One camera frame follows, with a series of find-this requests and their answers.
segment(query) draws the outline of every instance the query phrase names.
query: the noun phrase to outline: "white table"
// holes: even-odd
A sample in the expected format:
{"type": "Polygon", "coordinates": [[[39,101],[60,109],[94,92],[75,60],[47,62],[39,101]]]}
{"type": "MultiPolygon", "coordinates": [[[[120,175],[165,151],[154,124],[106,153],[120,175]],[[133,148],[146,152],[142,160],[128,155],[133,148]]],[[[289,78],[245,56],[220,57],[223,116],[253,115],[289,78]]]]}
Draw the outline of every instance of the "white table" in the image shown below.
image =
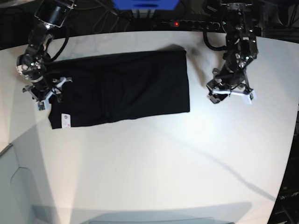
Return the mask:
{"type": "MultiPolygon", "coordinates": [[[[224,44],[224,35],[211,35],[224,44]]],[[[50,46],[53,55],[62,45],[50,46]]],[[[299,45],[258,38],[248,67],[253,105],[232,96],[218,105],[205,85],[221,53],[195,32],[131,32],[70,38],[60,60],[157,50],[188,51],[191,112],[52,130],[37,113],[15,61],[25,46],[0,52],[2,129],[29,168],[52,223],[164,221],[266,224],[284,176],[299,101],[299,45]]]]}

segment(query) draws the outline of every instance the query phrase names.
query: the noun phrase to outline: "black wire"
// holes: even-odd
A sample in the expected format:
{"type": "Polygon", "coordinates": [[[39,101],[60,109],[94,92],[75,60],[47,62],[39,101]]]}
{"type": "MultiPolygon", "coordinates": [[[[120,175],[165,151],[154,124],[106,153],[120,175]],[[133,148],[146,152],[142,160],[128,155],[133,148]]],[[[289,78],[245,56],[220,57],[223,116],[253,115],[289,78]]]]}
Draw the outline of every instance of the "black wire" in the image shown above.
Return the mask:
{"type": "Polygon", "coordinates": [[[207,30],[203,30],[203,36],[204,36],[204,42],[206,44],[206,46],[211,49],[211,50],[214,50],[214,51],[223,51],[223,50],[226,50],[227,47],[226,46],[222,46],[222,47],[214,47],[210,44],[209,42],[209,39],[207,37],[207,30]]]}
{"type": "Polygon", "coordinates": [[[297,39],[299,36],[271,36],[272,39],[291,39],[294,38],[297,39]]]}
{"type": "Polygon", "coordinates": [[[285,31],[284,30],[270,30],[270,38],[297,38],[298,36],[290,36],[292,33],[297,33],[299,32],[299,27],[291,27],[290,28],[291,30],[289,29],[286,29],[285,31]]]}
{"type": "Polygon", "coordinates": [[[279,28],[279,29],[275,29],[275,28],[271,28],[271,29],[263,29],[262,31],[265,31],[266,32],[289,32],[289,31],[292,31],[292,32],[299,32],[299,27],[290,27],[290,28],[279,28]]]}
{"type": "MultiPolygon", "coordinates": [[[[183,7],[184,7],[184,13],[178,18],[178,19],[174,19],[174,20],[170,20],[170,22],[173,22],[173,21],[176,21],[176,20],[181,20],[181,19],[183,19],[184,17],[185,17],[185,15],[186,15],[186,12],[187,12],[187,6],[186,6],[186,4],[183,2],[183,1],[180,1],[179,3],[181,3],[182,5],[183,5],[183,7]]],[[[160,28],[162,26],[162,23],[160,23],[157,27],[154,27],[152,30],[157,30],[158,28],[160,28]]]]}
{"type": "Polygon", "coordinates": [[[95,22],[95,24],[93,25],[93,33],[94,34],[100,34],[103,30],[104,30],[104,28],[105,28],[105,24],[106,24],[106,20],[107,20],[107,18],[108,18],[108,16],[109,16],[109,14],[108,14],[108,10],[106,10],[104,13],[103,13],[103,15],[95,22]],[[104,19],[104,21],[102,22],[102,26],[101,26],[101,29],[99,29],[99,30],[96,30],[96,27],[97,27],[97,25],[102,21],[102,19],[104,19]]]}
{"type": "Polygon", "coordinates": [[[53,93],[53,95],[58,99],[58,101],[61,101],[61,97],[57,95],[56,91],[53,91],[53,89],[50,87],[50,85],[49,85],[48,81],[45,79],[45,77],[44,76],[42,76],[42,77],[43,77],[43,80],[44,80],[46,86],[48,87],[48,89],[53,93]]]}
{"type": "Polygon", "coordinates": [[[292,23],[292,25],[299,20],[299,17],[292,23]]]}
{"type": "Polygon", "coordinates": [[[59,55],[63,52],[63,50],[65,49],[65,46],[67,45],[67,42],[69,41],[70,38],[70,31],[69,28],[67,26],[65,26],[65,40],[63,45],[61,46],[61,48],[59,49],[59,51],[55,54],[54,57],[52,57],[50,60],[48,60],[47,62],[53,62],[55,61],[59,55]]]}
{"type": "Polygon", "coordinates": [[[61,102],[61,100],[62,100],[62,98],[63,98],[63,95],[62,95],[62,90],[61,89],[59,89],[57,86],[54,86],[54,91],[55,91],[55,89],[57,89],[59,92],[60,92],[60,96],[59,96],[59,102],[61,102]]]}
{"type": "Polygon", "coordinates": [[[238,88],[239,86],[243,85],[247,91],[249,91],[249,87],[245,83],[239,83],[237,86],[232,88],[230,91],[233,91],[234,89],[238,88]]]}
{"type": "Polygon", "coordinates": [[[52,74],[60,74],[60,70],[51,70],[43,74],[44,77],[52,75],[52,74]]]}
{"type": "Polygon", "coordinates": [[[106,8],[109,12],[111,12],[113,15],[119,16],[119,13],[117,11],[114,11],[114,9],[110,8],[108,5],[106,5],[105,3],[101,2],[100,0],[94,0],[97,3],[99,3],[101,6],[103,6],[104,8],[106,8]]]}
{"type": "Polygon", "coordinates": [[[183,7],[184,7],[184,13],[178,19],[175,19],[175,20],[181,20],[181,19],[183,19],[184,16],[186,15],[186,12],[187,12],[187,6],[186,6],[186,4],[183,1],[180,1],[179,3],[181,3],[183,5],[183,7]]]}
{"type": "Polygon", "coordinates": [[[103,6],[94,6],[94,7],[90,7],[90,8],[74,8],[74,9],[78,10],[78,11],[85,11],[85,10],[93,10],[93,9],[97,9],[97,8],[103,8],[103,6]]]}
{"type": "Polygon", "coordinates": [[[296,13],[297,13],[297,9],[298,9],[298,4],[296,4],[294,6],[293,13],[291,15],[291,19],[290,19],[290,23],[289,23],[290,26],[292,25],[292,22],[295,19],[295,16],[296,16],[296,13]]]}
{"type": "Polygon", "coordinates": [[[6,11],[7,10],[14,10],[14,9],[16,9],[16,10],[20,10],[21,12],[21,14],[26,14],[25,13],[25,11],[24,11],[24,9],[23,8],[21,8],[21,7],[8,7],[8,8],[4,8],[4,9],[2,9],[2,12],[0,13],[0,16],[2,16],[2,15],[4,15],[5,13],[6,13],[6,11]]]}
{"type": "Polygon", "coordinates": [[[285,206],[281,206],[283,211],[285,212],[286,216],[289,218],[290,223],[291,224],[296,224],[297,222],[295,222],[295,220],[293,219],[293,217],[290,215],[290,212],[288,211],[288,209],[285,206]]]}

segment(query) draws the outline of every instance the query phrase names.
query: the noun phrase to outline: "white label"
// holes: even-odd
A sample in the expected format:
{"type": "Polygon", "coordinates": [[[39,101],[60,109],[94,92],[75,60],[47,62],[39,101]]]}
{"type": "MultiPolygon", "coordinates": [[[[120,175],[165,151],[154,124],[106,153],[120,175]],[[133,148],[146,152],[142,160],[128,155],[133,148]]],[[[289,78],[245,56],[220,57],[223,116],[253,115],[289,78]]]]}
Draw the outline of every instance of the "white label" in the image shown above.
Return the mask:
{"type": "Polygon", "coordinates": [[[61,114],[61,127],[62,128],[67,128],[71,127],[71,116],[66,113],[61,114]]]}

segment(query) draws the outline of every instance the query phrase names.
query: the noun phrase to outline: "blue box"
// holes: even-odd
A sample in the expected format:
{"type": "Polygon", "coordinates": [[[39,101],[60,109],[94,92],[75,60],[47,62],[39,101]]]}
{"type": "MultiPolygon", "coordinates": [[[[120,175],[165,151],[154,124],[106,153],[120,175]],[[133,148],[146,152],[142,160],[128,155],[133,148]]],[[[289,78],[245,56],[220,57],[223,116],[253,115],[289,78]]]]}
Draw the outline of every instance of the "blue box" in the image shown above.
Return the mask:
{"type": "Polygon", "coordinates": [[[179,0],[113,0],[114,7],[119,10],[160,9],[173,10],[179,0]]]}

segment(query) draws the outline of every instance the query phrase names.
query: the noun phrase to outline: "black cloth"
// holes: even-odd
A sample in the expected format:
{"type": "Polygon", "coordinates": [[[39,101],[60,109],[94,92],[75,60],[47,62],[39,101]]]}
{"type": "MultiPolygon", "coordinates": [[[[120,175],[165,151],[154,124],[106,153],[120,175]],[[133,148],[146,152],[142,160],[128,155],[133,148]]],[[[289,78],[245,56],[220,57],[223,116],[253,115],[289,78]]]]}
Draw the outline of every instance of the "black cloth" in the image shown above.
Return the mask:
{"type": "Polygon", "coordinates": [[[61,128],[61,114],[71,127],[190,111],[186,52],[152,51],[54,62],[50,78],[71,77],[62,102],[53,96],[49,120],[61,128]]]}

